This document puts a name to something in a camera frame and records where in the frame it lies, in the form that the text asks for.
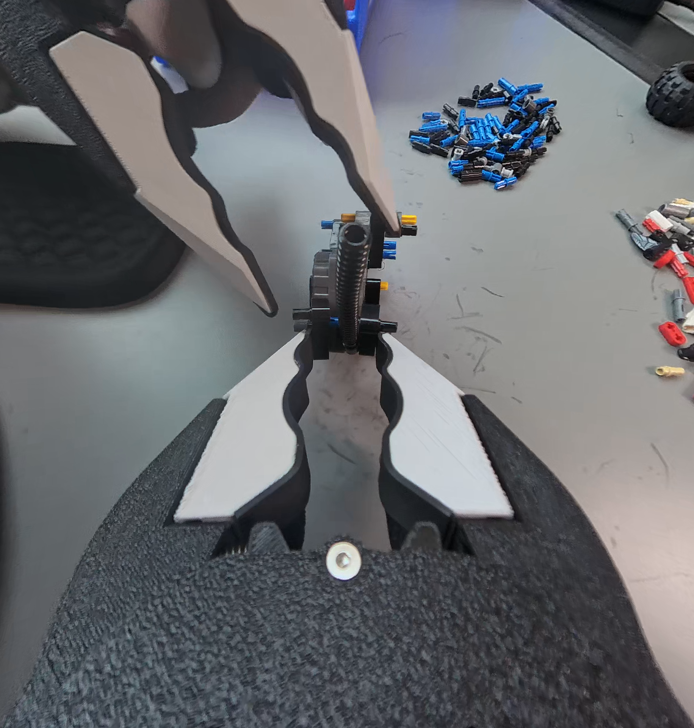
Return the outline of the grey desk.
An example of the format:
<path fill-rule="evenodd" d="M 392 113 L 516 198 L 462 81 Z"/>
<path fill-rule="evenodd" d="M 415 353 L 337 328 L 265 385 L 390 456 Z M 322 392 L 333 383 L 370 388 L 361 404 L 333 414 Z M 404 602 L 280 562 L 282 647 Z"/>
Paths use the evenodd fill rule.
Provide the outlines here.
<path fill-rule="evenodd" d="M 375 2 L 360 56 L 397 208 L 418 220 L 385 266 L 383 317 L 571 491 L 694 721 L 694 371 L 654 374 L 677 366 L 658 325 L 679 282 L 614 216 L 694 199 L 694 133 L 651 119 L 642 81 L 529 2 Z M 563 131 L 515 187 L 462 186 L 407 132 L 498 77 L 544 83 Z M 195 161 L 277 317 L 189 253 L 130 306 L 0 305 L 0 723 L 113 505 L 294 335 L 320 221 L 363 209 L 337 156 L 268 94 L 199 130 Z"/>

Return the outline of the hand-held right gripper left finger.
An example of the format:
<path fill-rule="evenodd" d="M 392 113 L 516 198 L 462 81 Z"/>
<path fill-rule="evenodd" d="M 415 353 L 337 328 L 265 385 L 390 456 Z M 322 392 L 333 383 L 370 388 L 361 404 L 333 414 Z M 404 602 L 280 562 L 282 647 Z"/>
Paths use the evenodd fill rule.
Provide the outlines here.
<path fill-rule="evenodd" d="M 224 396 L 174 503 L 174 523 L 222 524 L 217 548 L 237 549 L 253 527 L 270 522 L 287 548 L 302 548 L 310 469 L 299 424 L 312 368 L 310 334 L 297 333 Z"/>

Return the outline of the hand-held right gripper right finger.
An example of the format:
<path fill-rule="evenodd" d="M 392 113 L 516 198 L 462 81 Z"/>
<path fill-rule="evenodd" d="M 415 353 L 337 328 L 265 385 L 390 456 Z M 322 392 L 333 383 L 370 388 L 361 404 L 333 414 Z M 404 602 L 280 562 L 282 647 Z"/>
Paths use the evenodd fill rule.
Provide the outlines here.
<path fill-rule="evenodd" d="M 468 549 L 467 521 L 511 521 L 504 491 L 464 392 L 393 334 L 378 336 L 382 436 L 378 489 L 392 549 L 419 523 L 437 530 L 446 549 Z"/>

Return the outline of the pile of blue black pins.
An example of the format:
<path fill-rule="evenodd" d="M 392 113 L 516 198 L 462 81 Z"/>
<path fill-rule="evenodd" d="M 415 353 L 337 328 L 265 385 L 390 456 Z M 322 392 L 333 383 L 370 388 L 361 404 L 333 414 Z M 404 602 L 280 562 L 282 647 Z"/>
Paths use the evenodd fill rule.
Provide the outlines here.
<path fill-rule="evenodd" d="M 461 185 L 514 187 L 544 158 L 562 126 L 557 99 L 542 96 L 542 83 L 514 84 L 505 77 L 475 85 L 439 111 L 425 111 L 407 135 L 409 146 L 443 159 Z"/>

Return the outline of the pile of mixed brick pieces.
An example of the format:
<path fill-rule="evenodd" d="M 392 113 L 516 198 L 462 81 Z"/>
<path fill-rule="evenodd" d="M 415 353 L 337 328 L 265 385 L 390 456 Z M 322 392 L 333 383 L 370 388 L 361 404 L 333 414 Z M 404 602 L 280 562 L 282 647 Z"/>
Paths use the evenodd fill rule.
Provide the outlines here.
<path fill-rule="evenodd" d="M 694 381 L 694 199 L 671 199 L 641 217 L 624 209 L 614 216 L 652 268 L 652 282 L 670 278 L 655 328 L 679 363 L 656 366 L 653 374 L 662 379 L 688 374 Z"/>

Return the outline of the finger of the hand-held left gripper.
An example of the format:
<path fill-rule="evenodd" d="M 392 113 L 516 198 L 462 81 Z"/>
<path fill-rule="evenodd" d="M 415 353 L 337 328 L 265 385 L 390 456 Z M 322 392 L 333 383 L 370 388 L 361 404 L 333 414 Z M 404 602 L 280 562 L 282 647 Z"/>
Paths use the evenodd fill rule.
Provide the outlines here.
<path fill-rule="evenodd" d="M 265 48 L 312 132 L 340 158 L 353 191 L 399 234 L 395 196 L 352 32 L 328 2 L 222 2 L 244 44 Z"/>
<path fill-rule="evenodd" d="M 134 185 L 135 199 L 269 317 L 279 311 L 222 197 L 191 159 L 174 94 L 134 51 L 79 31 L 49 55 Z"/>

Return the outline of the toy brick assembly with hose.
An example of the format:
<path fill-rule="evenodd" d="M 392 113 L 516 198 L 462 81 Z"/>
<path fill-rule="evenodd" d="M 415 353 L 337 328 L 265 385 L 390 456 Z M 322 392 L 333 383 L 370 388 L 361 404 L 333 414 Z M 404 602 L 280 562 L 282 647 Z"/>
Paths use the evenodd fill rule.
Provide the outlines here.
<path fill-rule="evenodd" d="M 314 256 L 307 307 L 293 310 L 295 331 L 308 335 L 314 359 L 333 353 L 374 357 L 380 335 L 396 332 L 396 323 L 380 317 L 388 283 L 370 273 L 396 259 L 399 237 L 417 235 L 415 215 L 398 213 L 397 220 L 394 235 L 367 211 L 321 222 L 329 246 Z"/>

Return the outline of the black office chair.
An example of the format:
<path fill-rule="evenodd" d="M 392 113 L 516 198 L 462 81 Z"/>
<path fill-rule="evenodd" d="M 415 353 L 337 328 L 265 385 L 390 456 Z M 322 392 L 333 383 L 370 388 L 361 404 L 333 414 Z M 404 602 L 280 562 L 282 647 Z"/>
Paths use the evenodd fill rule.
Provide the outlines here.
<path fill-rule="evenodd" d="M 79 148 L 0 143 L 0 304 L 130 304 L 164 284 L 185 248 Z"/>

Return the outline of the black desk mat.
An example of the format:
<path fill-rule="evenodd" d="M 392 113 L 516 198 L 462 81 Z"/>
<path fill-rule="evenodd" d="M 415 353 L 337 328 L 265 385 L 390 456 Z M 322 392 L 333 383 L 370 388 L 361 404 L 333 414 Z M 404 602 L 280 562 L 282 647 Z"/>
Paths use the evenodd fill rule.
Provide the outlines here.
<path fill-rule="evenodd" d="M 532 4 L 647 84 L 677 63 L 694 61 L 694 16 L 685 8 L 642 18 L 594 2 Z"/>

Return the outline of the black toy tire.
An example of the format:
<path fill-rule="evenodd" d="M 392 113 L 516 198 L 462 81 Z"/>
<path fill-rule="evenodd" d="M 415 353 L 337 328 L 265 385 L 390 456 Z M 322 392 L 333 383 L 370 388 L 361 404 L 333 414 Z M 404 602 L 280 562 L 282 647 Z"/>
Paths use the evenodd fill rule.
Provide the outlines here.
<path fill-rule="evenodd" d="M 694 127 L 694 60 L 665 69 L 650 86 L 645 106 L 651 117 L 666 126 Z"/>

